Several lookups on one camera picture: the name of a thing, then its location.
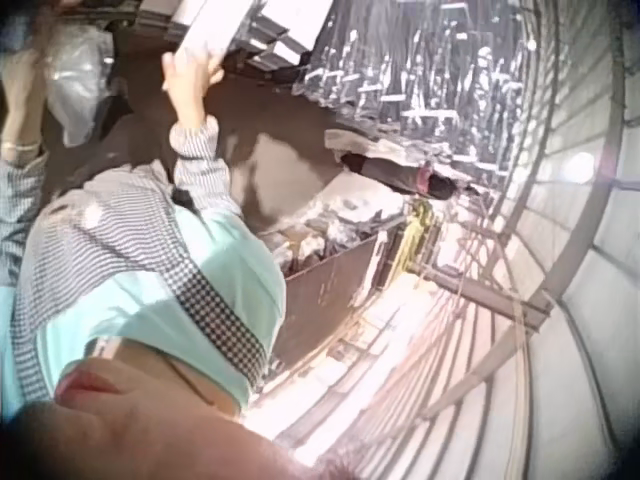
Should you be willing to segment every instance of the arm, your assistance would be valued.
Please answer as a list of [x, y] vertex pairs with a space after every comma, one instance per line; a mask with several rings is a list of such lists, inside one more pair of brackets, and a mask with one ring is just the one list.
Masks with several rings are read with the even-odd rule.
[[0, 287], [14, 287], [44, 183], [41, 125], [45, 104], [41, 58], [28, 50], [5, 58], [8, 113], [0, 151]]
[[170, 134], [178, 154], [175, 185], [189, 193], [194, 207], [205, 216], [213, 211], [241, 215], [231, 199], [229, 168], [216, 158], [218, 122], [207, 117], [204, 109], [209, 86], [222, 80], [220, 60], [189, 56], [184, 51], [162, 58], [165, 90], [178, 116]]
[[169, 140], [178, 154], [175, 185], [189, 193], [196, 210], [203, 216], [214, 211], [241, 216], [240, 207], [231, 198], [229, 167], [224, 160], [216, 158], [216, 119], [208, 117], [195, 129], [185, 128], [178, 122], [171, 129]]

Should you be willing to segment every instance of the woman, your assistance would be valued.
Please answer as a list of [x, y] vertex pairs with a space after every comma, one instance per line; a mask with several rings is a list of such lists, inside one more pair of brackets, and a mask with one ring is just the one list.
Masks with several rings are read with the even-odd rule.
[[[284, 318], [285, 282], [215, 155], [203, 98], [219, 60], [162, 63], [178, 118], [173, 183], [159, 162], [124, 158], [41, 212], [41, 54], [3, 63], [0, 353], [13, 437], [2, 455], [45, 478], [349, 478], [236, 421]], [[126, 142], [123, 131], [112, 135]], [[109, 155], [131, 155], [121, 147]]]

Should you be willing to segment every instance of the gingham sleeve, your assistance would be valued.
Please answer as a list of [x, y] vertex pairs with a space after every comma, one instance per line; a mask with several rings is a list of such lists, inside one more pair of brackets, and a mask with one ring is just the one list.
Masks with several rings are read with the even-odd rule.
[[175, 185], [190, 194], [202, 215], [226, 211], [241, 216], [240, 207], [231, 198], [229, 167], [216, 158], [218, 131], [218, 122], [211, 116], [199, 129], [173, 126], [169, 141], [178, 154]]
[[25, 168], [0, 159], [0, 286], [18, 281], [27, 236], [38, 216], [45, 177], [45, 156]]

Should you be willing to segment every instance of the yellow object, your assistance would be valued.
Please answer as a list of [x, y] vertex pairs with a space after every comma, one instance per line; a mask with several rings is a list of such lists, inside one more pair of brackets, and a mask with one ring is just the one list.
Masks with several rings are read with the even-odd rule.
[[428, 232], [432, 220], [433, 212], [429, 203], [425, 200], [416, 201], [413, 205], [413, 212], [409, 217], [409, 224], [402, 237], [402, 243], [396, 254], [385, 288], [391, 285], [391, 283], [412, 265], [418, 254], [420, 240]]

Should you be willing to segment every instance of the mint green fabric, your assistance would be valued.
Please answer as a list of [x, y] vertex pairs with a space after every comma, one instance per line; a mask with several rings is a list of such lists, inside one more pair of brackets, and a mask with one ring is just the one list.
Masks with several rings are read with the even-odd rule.
[[[203, 220], [175, 208], [192, 259], [271, 352], [285, 310], [285, 281], [271, 253], [232, 213], [211, 214]], [[8, 346], [2, 377], [5, 419], [22, 406], [8, 336], [12, 296], [13, 289], [0, 289], [0, 345]], [[98, 337], [123, 337], [158, 348], [209, 377], [241, 408], [248, 405], [251, 391], [246, 378], [202, 335], [155, 273], [113, 276], [38, 332], [39, 360], [51, 395], [65, 367], [82, 359], [85, 346]]]

